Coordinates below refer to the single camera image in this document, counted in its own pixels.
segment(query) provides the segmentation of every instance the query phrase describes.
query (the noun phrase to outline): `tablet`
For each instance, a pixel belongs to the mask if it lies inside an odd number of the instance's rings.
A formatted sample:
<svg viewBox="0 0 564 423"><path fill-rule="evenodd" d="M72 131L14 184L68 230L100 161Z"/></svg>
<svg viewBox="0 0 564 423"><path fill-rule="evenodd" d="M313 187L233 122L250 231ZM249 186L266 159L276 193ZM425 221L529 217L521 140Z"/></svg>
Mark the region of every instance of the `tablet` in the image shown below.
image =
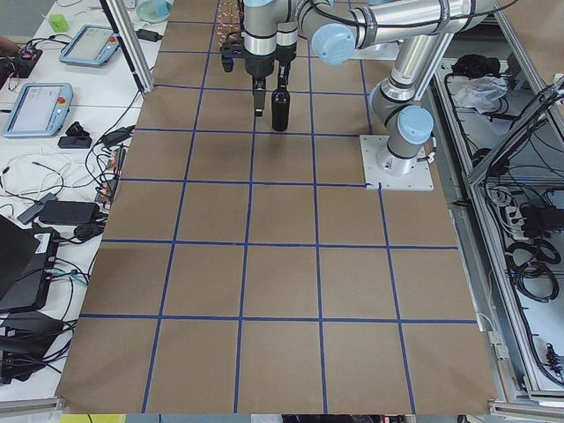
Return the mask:
<svg viewBox="0 0 564 423"><path fill-rule="evenodd" d="M77 66L103 66L115 53L119 43L109 26L84 25L63 48L59 60Z"/></svg>
<svg viewBox="0 0 564 423"><path fill-rule="evenodd" d="M7 138L54 136L63 127L71 100L71 84L24 84L3 135Z"/></svg>

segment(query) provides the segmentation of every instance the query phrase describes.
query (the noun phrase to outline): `white plastic bag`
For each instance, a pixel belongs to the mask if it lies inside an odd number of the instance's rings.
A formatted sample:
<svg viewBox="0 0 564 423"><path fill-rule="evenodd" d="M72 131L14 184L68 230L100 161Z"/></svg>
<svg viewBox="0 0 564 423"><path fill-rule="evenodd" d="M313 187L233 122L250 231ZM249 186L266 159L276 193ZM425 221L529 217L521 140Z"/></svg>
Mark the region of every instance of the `white plastic bag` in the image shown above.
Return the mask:
<svg viewBox="0 0 564 423"><path fill-rule="evenodd" d="M494 112L500 108L500 98L508 91L503 78L471 79L455 94L453 100L461 108L475 108L479 113Z"/></svg>

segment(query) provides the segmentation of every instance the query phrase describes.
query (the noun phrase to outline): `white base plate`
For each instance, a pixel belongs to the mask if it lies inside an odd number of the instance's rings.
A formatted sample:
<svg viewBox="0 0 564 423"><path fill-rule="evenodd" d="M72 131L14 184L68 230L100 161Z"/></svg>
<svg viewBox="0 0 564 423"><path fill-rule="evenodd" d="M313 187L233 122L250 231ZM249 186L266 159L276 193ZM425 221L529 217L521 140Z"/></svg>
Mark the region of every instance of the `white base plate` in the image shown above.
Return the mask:
<svg viewBox="0 0 564 423"><path fill-rule="evenodd" d="M360 136L367 189L379 189L382 186L382 189L390 190L432 191L433 179L427 161L418 161L412 171L404 176L392 176L380 169L376 164L376 153L388 142L388 138L388 136ZM421 148L417 157L422 159L425 156L425 151Z"/></svg>
<svg viewBox="0 0 564 423"><path fill-rule="evenodd" d="M359 60L396 60L397 53L399 53L399 46L396 42L387 42L380 44L380 48L376 49L375 46L370 46L362 50L354 50L351 59Z"/></svg>

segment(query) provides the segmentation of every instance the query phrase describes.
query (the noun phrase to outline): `black bottle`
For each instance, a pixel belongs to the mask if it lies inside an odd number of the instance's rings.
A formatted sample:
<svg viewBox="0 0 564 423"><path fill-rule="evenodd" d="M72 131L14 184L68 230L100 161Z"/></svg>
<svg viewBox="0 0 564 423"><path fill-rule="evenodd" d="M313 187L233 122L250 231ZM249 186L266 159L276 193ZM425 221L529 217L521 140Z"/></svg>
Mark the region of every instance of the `black bottle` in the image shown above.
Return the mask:
<svg viewBox="0 0 564 423"><path fill-rule="evenodd" d="M278 84L278 88L272 92L272 128L274 130L286 130L288 128L288 116L290 115L290 93L286 85Z"/></svg>

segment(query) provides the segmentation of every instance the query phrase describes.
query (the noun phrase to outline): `green sticky note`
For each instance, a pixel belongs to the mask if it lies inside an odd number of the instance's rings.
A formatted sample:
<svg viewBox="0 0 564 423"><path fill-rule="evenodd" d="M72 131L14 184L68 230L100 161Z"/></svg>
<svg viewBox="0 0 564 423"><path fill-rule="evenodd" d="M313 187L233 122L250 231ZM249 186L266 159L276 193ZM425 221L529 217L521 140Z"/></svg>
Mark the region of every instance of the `green sticky note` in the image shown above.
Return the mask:
<svg viewBox="0 0 564 423"><path fill-rule="evenodd" d="M49 24L56 33L64 33L69 30L69 23L60 13L49 15Z"/></svg>

